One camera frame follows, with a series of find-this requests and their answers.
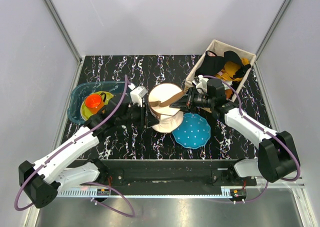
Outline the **cream round laundry bag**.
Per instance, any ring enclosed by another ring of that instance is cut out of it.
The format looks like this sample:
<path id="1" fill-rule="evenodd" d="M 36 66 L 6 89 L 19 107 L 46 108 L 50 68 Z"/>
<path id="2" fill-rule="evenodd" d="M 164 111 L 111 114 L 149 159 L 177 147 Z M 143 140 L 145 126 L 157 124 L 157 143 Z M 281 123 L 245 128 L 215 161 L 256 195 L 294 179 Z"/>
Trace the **cream round laundry bag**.
<path id="1" fill-rule="evenodd" d="M 148 94 L 151 114 L 159 121 L 152 128 L 159 133 L 171 133 L 183 122 L 184 113 L 180 108 L 170 107 L 184 95 L 181 87 L 173 83 L 156 85 Z"/>

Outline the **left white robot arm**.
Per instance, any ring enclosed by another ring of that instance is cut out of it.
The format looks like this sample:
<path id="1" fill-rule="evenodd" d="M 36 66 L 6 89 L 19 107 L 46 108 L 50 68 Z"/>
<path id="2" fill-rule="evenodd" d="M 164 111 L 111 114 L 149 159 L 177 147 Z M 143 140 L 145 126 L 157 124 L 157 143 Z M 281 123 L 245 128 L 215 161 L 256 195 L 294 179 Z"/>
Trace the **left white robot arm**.
<path id="1" fill-rule="evenodd" d="M 33 163 L 27 160 L 21 163 L 18 167 L 18 193 L 25 193 L 32 205 L 41 209 L 66 189 L 86 183 L 108 183 L 109 169 L 99 159 L 86 160 L 80 167 L 68 169 L 68 166 L 103 142 L 118 127 L 136 125 L 147 129 L 159 122 L 145 103 L 138 105 L 129 99 L 118 103 L 110 101 L 57 149 Z"/>

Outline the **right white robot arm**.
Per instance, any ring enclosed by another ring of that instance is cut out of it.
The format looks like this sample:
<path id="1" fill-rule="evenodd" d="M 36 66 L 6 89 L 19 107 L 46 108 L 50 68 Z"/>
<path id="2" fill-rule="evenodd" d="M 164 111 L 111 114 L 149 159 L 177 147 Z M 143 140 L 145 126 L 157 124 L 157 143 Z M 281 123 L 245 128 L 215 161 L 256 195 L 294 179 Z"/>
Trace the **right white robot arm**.
<path id="1" fill-rule="evenodd" d="M 190 87 L 169 106 L 183 112 L 208 108 L 214 119 L 238 131 L 254 144 L 258 156 L 237 161 L 227 172 L 230 184 L 239 185 L 246 177 L 262 177 L 270 183 L 297 181 L 301 175 L 301 164 L 292 135 L 264 126 L 250 117 L 241 103 L 228 100 L 225 88 L 229 86 L 227 82 L 207 75 L 203 87 Z"/>

